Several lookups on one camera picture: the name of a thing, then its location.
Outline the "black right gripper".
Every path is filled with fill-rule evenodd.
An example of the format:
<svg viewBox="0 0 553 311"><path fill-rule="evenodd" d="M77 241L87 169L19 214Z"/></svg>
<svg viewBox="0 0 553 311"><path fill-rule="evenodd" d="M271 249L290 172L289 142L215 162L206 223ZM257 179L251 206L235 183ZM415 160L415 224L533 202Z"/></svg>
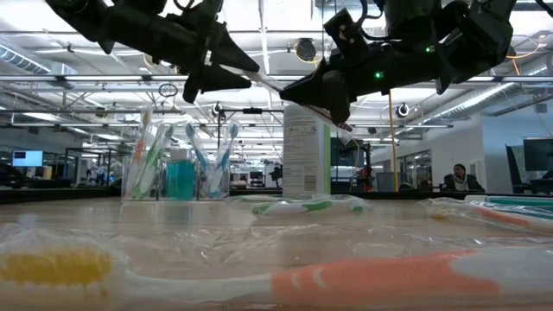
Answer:
<svg viewBox="0 0 553 311"><path fill-rule="evenodd" d="M350 117L348 95L366 95L437 78L442 69L435 44L406 42L355 42L339 47L334 70L318 70L285 86L280 99L295 103L321 103L334 124ZM328 81L334 77L334 86Z"/></svg>

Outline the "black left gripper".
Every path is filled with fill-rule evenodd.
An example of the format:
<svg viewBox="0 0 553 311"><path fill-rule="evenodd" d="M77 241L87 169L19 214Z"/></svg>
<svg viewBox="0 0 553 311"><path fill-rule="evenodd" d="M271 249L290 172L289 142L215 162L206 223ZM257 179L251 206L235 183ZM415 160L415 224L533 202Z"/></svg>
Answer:
<svg viewBox="0 0 553 311"><path fill-rule="evenodd" d="M187 75L182 97L188 103L203 92L247 89L251 82L219 66L205 66L207 55L207 5L177 4L179 15L162 16L163 3L114 3L103 13L103 50L116 43L148 54L180 68ZM226 23L216 22L208 37L210 61L214 64L257 72L259 65L231 38Z"/></svg>

